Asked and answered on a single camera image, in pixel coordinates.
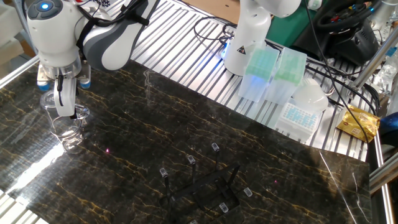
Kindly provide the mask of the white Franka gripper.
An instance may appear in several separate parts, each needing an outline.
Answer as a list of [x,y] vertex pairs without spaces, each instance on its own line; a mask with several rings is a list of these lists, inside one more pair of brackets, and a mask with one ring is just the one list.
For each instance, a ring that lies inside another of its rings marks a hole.
[[76,78],[65,78],[64,75],[55,80],[54,102],[59,116],[78,118],[75,113],[76,81]]

